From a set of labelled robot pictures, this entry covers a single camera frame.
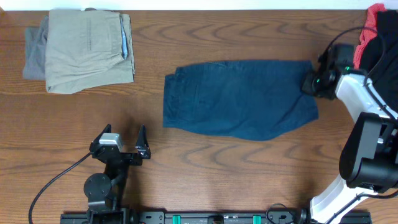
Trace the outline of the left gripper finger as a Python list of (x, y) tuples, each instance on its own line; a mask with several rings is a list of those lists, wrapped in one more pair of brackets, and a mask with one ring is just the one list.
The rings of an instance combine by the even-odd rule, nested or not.
[(102, 132), (99, 134), (98, 139), (101, 139), (102, 135), (103, 135), (103, 134), (106, 134), (106, 133), (111, 133), (111, 125), (110, 125), (110, 124), (107, 124), (107, 125), (105, 126), (105, 128), (104, 128), (104, 129), (102, 130)]
[(135, 148), (142, 159), (150, 159), (151, 151), (146, 135), (146, 127), (141, 125)]

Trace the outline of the dark blue shorts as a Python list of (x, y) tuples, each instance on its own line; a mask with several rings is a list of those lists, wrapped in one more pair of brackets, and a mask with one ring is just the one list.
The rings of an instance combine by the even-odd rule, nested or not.
[(178, 67), (164, 85), (163, 126), (266, 141), (318, 119), (301, 91), (308, 60), (235, 60)]

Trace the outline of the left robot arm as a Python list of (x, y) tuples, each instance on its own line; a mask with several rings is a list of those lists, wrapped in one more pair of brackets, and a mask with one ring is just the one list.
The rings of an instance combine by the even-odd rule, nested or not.
[(146, 127), (140, 127), (136, 152), (122, 152), (122, 148), (121, 136), (111, 132), (110, 124), (90, 144), (90, 155), (104, 163), (105, 169), (89, 176), (84, 184), (88, 223), (139, 223), (135, 214), (121, 206), (121, 200), (129, 168), (151, 158)]

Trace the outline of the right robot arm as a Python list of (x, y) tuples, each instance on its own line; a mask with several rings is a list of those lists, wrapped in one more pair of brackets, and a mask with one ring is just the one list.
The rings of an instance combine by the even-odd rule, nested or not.
[(339, 99), (354, 121), (341, 152), (339, 175), (302, 209), (295, 223), (371, 223), (368, 212), (354, 210), (368, 198), (390, 199), (397, 193), (397, 112), (388, 107), (369, 78), (354, 68), (354, 47), (331, 44), (320, 67), (303, 81), (312, 96)]

